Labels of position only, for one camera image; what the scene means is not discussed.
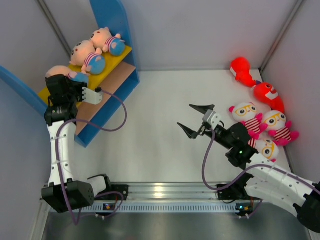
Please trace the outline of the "red plush monster toy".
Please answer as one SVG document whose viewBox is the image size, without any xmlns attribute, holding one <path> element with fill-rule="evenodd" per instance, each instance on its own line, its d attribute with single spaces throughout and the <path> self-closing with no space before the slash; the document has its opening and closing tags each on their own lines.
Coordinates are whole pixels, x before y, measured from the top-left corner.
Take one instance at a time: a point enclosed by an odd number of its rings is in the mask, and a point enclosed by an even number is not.
<svg viewBox="0 0 320 240">
<path fill-rule="evenodd" d="M 245 57 L 237 57 L 231 61 L 229 67 L 235 80 L 242 85 L 252 88 L 256 85 L 256 81 L 250 74 L 251 65 Z"/>
</svg>

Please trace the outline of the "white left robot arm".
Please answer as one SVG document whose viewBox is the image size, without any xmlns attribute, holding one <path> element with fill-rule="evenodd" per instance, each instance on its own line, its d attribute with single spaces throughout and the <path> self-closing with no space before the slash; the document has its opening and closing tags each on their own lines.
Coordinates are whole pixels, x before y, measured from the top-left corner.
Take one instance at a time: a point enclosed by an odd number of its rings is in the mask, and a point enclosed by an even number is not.
<svg viewBox="0 0 320 240">
<path fill-rule="evenodd" d="M 51 142 L 51 172 L 48 186 L 41 190 L 42 199 L 57 213 L 92 206 L 97 196 L 102 200 L 109 199 L 113 187 L 108 176 L 81 178 L 74 163 L 77 103 L 98 105 L 103 93 L 63 74 L 50 76 L 45 82 L 49 97 L 44 119 Z"/>
</svg>

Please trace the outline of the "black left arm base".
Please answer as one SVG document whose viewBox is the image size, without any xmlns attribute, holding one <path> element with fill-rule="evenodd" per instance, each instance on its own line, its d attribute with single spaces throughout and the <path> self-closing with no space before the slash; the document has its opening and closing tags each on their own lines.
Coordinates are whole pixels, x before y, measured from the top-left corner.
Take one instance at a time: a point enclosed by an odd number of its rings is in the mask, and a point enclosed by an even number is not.
<svg viewBox="0 0 320 240">
<path fill-rule="evenodd" d="M 129 194 L 129 186 L 127 184 L 111 184 L 105 190 L 98 193 L 95 197 L 96 201 L 120 201 L 127 200 Z"/>
</svg>

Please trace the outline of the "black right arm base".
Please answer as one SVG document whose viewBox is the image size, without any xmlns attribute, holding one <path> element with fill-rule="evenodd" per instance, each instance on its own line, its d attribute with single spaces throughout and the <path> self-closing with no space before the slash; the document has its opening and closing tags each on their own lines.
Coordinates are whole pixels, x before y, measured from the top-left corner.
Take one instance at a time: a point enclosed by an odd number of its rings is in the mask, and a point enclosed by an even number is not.
<svg viewBox="0 0 320 240">
<path fill-rule="evenodd" d="M 250 200 L 251 197 L 247 194 L 243 186 L 234 184 L 226 189 L 217 192 L 218 199 L 221 201 L 233 200 Z"/>
</svg>

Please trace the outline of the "pig doll blue pants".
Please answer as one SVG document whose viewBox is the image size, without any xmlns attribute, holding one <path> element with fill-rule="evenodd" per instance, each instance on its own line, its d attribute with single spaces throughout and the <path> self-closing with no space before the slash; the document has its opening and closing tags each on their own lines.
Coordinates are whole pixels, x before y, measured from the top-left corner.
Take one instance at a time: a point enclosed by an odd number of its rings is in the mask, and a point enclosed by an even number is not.
<svg viewBox="0 0 320 240">
<path fill-rule="evenodd" d="M 84 74 L 99 75 L 106 67 L 102 50 L 95 48 L 90 40 L 83 40 L 71 51 L 69 63 L 79 67 Z"/>
</svg>

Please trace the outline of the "pig doll black hair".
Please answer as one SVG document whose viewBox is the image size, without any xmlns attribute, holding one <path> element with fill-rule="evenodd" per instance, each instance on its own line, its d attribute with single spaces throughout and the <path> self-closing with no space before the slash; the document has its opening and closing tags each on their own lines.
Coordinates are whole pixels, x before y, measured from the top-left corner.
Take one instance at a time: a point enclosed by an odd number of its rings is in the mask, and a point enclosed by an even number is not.
<svg viewBox="0 0 320 240">
<path fill-rule="evenodd" d="M 75 82 L 83 82 L 86 84 L 89 83 L 89 75 L 87 73 L 76 72 L 63 65 L 56 65 L 52 67 L 47 71 L 45 77 L 50 78 L 56 75 L 64 75 L 65 77 L 68 77 L 70 80 Z"/>
</svg>

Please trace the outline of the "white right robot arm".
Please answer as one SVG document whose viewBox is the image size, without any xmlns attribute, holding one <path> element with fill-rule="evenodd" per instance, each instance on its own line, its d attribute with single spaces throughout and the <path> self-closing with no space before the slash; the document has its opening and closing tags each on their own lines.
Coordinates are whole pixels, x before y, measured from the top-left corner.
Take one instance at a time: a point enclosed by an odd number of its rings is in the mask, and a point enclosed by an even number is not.
<svg viewBox="0 0 320 240">
<path fill-rule="evenodd" d="M 226 129 L 221 125 L 221 115 L 212 105 L 191 105 L 203 115 L 198 131 L 180 124 L 186 135 L 195 140 L 198 136 L 208 136 L 210 145 L 218 143 L 229 151 L 228 161 L 242 172 L 229 184 L 213 187 L 203 176 L 204 185 L 216 192 L 233 186 L 235 196 L 247 196 L 267 201 L 289 213 L 307 229 L 320 231 L 320 185 L 301 178 L 267 159 L 249 145 L 250 135 L 242 123 L 235 123 Z"/>
</svg>

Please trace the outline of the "red plush monster white mouth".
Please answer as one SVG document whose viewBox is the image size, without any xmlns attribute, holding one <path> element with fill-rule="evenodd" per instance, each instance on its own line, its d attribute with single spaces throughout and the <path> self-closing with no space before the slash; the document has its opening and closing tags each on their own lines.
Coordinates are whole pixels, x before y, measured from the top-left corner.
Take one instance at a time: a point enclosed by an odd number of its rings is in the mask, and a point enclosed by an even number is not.
<svg viewBox="0 0 320 240">
<path fill-rule="evenodd" d="M 252 87 L 253 96 L 260 102 L 268 105 L 272 110 L 285 112 L 284 102 L 278 91 L 271 83 L 262 82 Z"/>
</svg>

